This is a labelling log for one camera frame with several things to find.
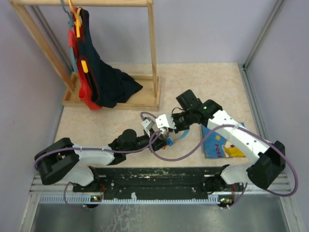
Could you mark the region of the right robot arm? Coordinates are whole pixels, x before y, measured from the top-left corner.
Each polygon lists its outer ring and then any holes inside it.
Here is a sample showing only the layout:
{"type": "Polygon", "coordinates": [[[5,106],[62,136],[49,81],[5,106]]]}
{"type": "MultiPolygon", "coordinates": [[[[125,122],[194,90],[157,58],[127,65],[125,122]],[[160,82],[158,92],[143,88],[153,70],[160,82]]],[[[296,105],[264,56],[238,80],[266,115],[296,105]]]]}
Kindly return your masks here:
{"type": "Polygon", "coordinates": [[[213,100],[202,102],[190,89],[176,100],[183,109],[182,113],[172,114],[176,130],[201,124],[223,136],[249,160],[245,164],[225,167],[215,180],[219,190],[227,191],[239,182],[250,182],[261,189],[268,189],[285,169],[285,146],[280,141],[260,141],[254,133],[245,132],[245,128],[218,103],[213,100]]]}

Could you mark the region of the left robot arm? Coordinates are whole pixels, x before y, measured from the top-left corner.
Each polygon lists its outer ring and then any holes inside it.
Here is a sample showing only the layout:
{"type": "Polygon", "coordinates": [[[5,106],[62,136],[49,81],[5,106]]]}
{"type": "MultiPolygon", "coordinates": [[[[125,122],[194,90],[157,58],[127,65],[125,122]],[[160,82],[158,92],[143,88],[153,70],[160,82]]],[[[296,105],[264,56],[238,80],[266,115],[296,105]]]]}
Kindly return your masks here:
{"type": "Polygon", "coordinates": [[[94,165],[117,165],[126,160],[127,154],[147,148],[158,151],[168,144],[161,134],[153,130],[150,135],[138,136],[134,130],[127,129],[104,147],[81,147],[73,144],[70,138],[62,138],[35,156],[34,168],[44,185],[63,180],[94,192],[100,187],[94,165]]]}

